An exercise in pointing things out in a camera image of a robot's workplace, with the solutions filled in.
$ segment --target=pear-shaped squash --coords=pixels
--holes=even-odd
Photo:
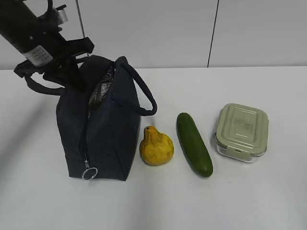
[[[172,159],[174,145],[167,135],[160,133],[154,126],[148,126],[144,129],[140,153],[142,159],[149,165],[164,164]]]

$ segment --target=green cucumber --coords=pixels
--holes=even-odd
[[[193,118],[187,113],[180,113],[176,128],[182,150],[192,170],[202,177],[211,176],[212,161]]]

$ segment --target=food container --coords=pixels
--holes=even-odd
[[[262,110],[227,104],[220,112],[213,139],[220,154],[254,162],[267,149],[268,131],[268,116]]]

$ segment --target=white table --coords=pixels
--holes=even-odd
[[[56,125],[57,97],[33,93],[43,99],[37,102],[41,112],[33,114],[33,125],[12,148],[0,152],[1,230],[307,229],[307,67],[139,73],[158,103],[158,113],[143,118],[141,129],[154,125],[168,134],[175,145],[173,159],[150,167],[137,152],[126,182],[69,178]],[[3,82],[17,78],[10,71],[0,75]],[[28,91],[21,88],[22,97]],[[0,95],[2,104],[10,96]],[[253,106],[269,116],[268,150],[255,163],[223,157],[209,144],[227,103]],[[192,172],[179,146],[175,122],[180,112],[193,116],[208,147],[214,167],[208,179]]]

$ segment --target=bag zipper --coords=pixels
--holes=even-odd
[[[113,67],[113,64],[111,65],[111,68],[112,69],[112,74],[115,74],[115,68]],[[111,85],[113,84],[114,82],[114,76],[113,76],[113,80],[109,86],[109,89],[111,88]],[[107,97],[107,95],[109,94],[109,89],[108,91],[106,92],[106,96],[102,99],[101,103],[103,102],[103,100]],[[79,142],[79,146],[81,146],[82,148],[79,147],[79,151],[80,151],[80,154],[82,155],[83,153],[83,160],[84,160],[84,164],[85,164],[85,170],[83,172],[83,176],[84,174],[91,170],[91,169],[95,169],[96,170],[96,174],[90,178],[89,180],[93,179],[97,173],[98,173],[98,169],[96,167],[92,167],[90,168],[89,166],[89,162],[90,162],[90,159],[89,159],[89,154],[88,154],[88,147],[87,147],[87,139],[86,139],[86,131],[87,131],[87,125],[88,125],[88,122],[90,120],[90,117],[91,117],[91,114],[89,114],[89,101],[91,99],[91,95],[89,96],[88,100],[87,100],[87,103],[86,103],[86,121],[85,121],[85,124],[84,124],[84,127],[83,127],[83,131],[82,131],[82,138],[80,139],[80,142]]]

